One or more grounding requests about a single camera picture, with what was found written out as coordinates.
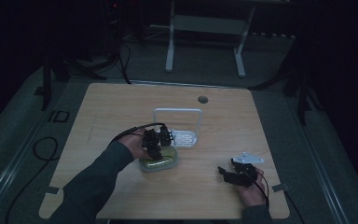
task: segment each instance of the sleeve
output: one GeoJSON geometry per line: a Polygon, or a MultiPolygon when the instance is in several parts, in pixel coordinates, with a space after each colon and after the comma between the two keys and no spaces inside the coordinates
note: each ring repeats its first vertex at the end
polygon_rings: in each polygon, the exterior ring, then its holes
{"type": "Polygon", "coordinates": [[[272,217],[265,205],[248,207],[242,211],[242,220],[246,224],[272,224],[272,217]]]}
{"type": "Polygon", "coordinates": [[[63,201],[48,223],[95,223],[115,189],[117,174],[133,161],[118,141],[63,187],[63,201]]]}

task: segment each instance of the table top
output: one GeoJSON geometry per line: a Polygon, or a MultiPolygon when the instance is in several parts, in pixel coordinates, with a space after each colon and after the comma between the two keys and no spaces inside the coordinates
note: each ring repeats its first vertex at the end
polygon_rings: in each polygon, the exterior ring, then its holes
{"type": "MultiPolygon", "coordinates": [[[[131,127],[153,122],[156,108],[197,108],[203,112],[198,141],[179,147],[178,163],[171,169],[144,173],[138,161],[117,177],[114,193],[98,218],[123,219],[233,219],[244,208],[239,194],[223,181],[217,167],[232,171],[230,159],[242,152],[265,162],[269,187],[280,184],[266,136],[247,90],[163,86],[91,84],[76,116],[50,186],[62,188],[93,163],[112,138],[131,127]],[[201,104],[200,96],[208,98],[201,104]]],[[[197,115],[160,113],[159,122],[169,129],[195,131],[197,115]]],[[[47,193],[39,215],[49,218],[62,202],[62,191],[47,193]]],[[[289,216],[282,192],[269,190],[273,218],[289,216]]]]}

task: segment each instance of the metal stand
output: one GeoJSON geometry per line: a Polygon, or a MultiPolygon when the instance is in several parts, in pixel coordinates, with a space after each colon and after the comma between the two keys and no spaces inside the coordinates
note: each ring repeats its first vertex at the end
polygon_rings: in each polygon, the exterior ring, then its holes
{"type": "Polygon", "coordinates": [[[237,64],[238,76],[245,77],[243,67],[242,50],[248,35],[252,18],[255,14],[255,7],[252,7],[247,20],[230,20],[206,17],[195,17],[186,15],[175,15],[175,1],[171,1],[171,21],[170,21],[170,44],[168,46],[167,62],[165,71],[171,72],[173,68],[174,43],[173,36],[175,30],[187,30],[195,32],[207,32],[229,35],[241,35],[240,44],[234,49],[235,62],[237,64]]]}

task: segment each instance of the hand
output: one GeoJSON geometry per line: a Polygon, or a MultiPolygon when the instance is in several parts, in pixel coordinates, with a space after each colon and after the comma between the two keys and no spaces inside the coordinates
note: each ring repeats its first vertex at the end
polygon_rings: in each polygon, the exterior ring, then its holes
{"type": "MultiPolygon", "coordinates": [[[[255,168],[255,170],[258,173],[257,180],[255,182],[264,191],[265,187],[263,183],[261,183],[261,179],[262,179],[261,175],[264,174],[264,171],[258,168],[255,168]]],[[[252,186],[249,188],[246,188],[244,186],[238,186],[238,185],[234,187],[237,190],[237,192],[240,194],[242,201],[246,207],[266,204],[263,193],[255,184],[252,184],[252,186]]]]}
{"type": "Polygon", "coordinates": [[[120,142],[130,150],[135,160],[139,158],[150,159],[150,157],[147,155],[147,151],[142,148],[144,132],[145,129],[139,129],[131,134],[124,135],[120,139],[118,139],[118,142],[120,142]]]}

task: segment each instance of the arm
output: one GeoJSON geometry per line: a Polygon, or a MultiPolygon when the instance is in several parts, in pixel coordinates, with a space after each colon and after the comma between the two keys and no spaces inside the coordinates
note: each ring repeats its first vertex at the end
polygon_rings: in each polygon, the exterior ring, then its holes
{"type": "MultiPolygon", "coordinates": [[[[261,182],[261,175],[264,172],[260,169],[257,169],[258,176],[255,181],[262,190],[264,190],[264,185],[261,182]]],[[[263,193],[260,189],[253,184],[251,187],[246,188],[244,186],[235,186],[235,189],[240,194],[243,203],[246,206],[246,209],[242,211],[242,220],[246,224],[271,224],[272,217],[269,213],[269,210],[266,207],[266,202],[263,193]]]]}
{"type": "Polygon", "coordinates": [[[48,223],[95,223],[115,189],[118,172],[146,155],[142,136],[127,135],[111,143],[92,165],[63,187],[62,204],[48,223]]]}

